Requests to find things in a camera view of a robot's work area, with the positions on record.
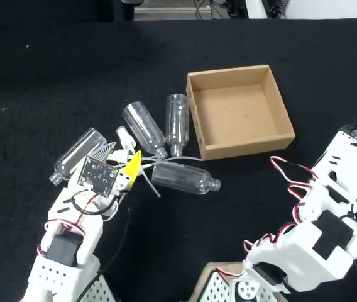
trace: perforated white panel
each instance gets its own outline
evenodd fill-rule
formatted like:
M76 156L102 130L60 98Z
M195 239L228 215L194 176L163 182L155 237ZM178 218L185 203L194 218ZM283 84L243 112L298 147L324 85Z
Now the perforated white panel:
M69 267L44 257L36 257L28 282L42 289L57 293L55 297L69 297L82 290L82 283L94 276L99 260L92 256L83 267Z
M257 297L259 297L260 302L277 302L277 299L274 297L274 295L267 291L265 288L260 288L257 293Z
M256 284L256 281L243 281L238 285L238 294L243 299L255 296L257 302L277 302L274 295L265 288ZM205 290L199 298L199 302L232 302L230 297L230 287L217 273L213 272L209 282L206 284Z
M199 302L230 302L229 295L229 285L213 272Z
M103 276L88 290L82 302L116 302Z

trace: floor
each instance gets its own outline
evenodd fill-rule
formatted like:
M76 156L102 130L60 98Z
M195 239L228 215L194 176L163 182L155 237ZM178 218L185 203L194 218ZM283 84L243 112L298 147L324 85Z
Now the floor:
M213 1L211 7L208 0L144 0L135 9L135 20L228 19L226 8L221 7L223 2Z

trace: cable in background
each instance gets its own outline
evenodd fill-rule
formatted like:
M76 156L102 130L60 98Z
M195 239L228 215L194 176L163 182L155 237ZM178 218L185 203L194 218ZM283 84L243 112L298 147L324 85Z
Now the cable in background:
M99 279L99 277L101 275L104 274L104 272L107 271L108 268L111 267L111 265L113 264L113 262L116 260L117 256L120 254L121 249L123 248L123 244L124 241L126 239L127 236L127 231L128 231L128 226L129 226L129 221L131 218L131 207L128 207L128 217L127 217L127 222L126 222L126 226L124 228L124 233L123 233L123 237L121 238L120 244L116 250L116 252L114 253L114 255L110 258L110 260L106 263L106 265L100 269L97 274L94 276L94 278L88 283L88 285L84 288L84 290L81 292L81 294L79 295L77 302L80 302L82 300L82 298L85 296L86 292L89 290L89 288L91 288L91 286Z

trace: bottle neck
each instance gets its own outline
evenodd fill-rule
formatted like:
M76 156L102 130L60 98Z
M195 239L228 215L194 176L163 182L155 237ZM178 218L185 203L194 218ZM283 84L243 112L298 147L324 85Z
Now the bottle neck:
M208 189L211 191L218 191L221 188L221 181L219 179L211 178L208 184Z
M61 175L61 173L59 172L54 172L50 177L49 180L55 185L58 186L62 181L63 181L63 177Z
M158 159L164 159L167 157L167 152L163 147L160 147L156 149L155 155Z
M174 157L181 156L183 154L183 147L180 145L172 145L172 148L170 148L170 154Z

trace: red wire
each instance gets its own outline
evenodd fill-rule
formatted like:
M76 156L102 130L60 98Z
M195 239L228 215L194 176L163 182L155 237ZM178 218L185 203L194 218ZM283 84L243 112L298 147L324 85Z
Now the red wire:
M88 205L90 205L90 203L93 202L93 200L95 200L95 198L97 198L98 196L99 196L99 194L93 195L93 196L91 197L91 199L87 202L87 204L86 204L84 210L86 210L86 207L87 207ZM82 219L83 216L84 216L83 213L81 213L81 214L79 215L79 218L78 218L77 222L75 222L75 225L78 225L78 224L79 224L79 222L80 222L80 220Z
M266 234L264 234L264 235L259 239L259 241L257 242L257 246L259 246L259 245L261 244L262 240L264 240L266 237L269 238L270 243L277 243L278 240L279 240L279 237L281 236L281 234L282 234L285 230L287 230L288 227L291 227L291 226L293 226L293 225L295 225L295 224L294 224L294 223L291 223L291 222L288 222L288 223L284 224L284 225L279 229L279 231L278 231L278 233L275 235L275 237L273 237L273 235L272 235L271 233L266 233Z

